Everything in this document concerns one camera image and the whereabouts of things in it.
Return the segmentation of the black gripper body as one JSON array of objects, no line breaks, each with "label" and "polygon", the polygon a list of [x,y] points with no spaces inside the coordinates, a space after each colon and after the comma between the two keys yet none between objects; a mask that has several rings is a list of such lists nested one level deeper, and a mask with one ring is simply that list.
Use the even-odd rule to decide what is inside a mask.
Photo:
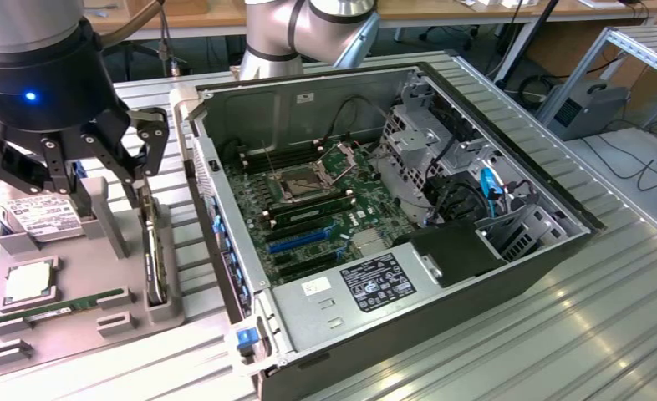
[{"label": "black gripper body", "polygon": [[29,145],[60,133],[80,140],[95,123],[115,145],[130,125],[100,53],[99,36],[81,18],[71,35],[47,48],[0,53],[0,132],[5,140]]}]

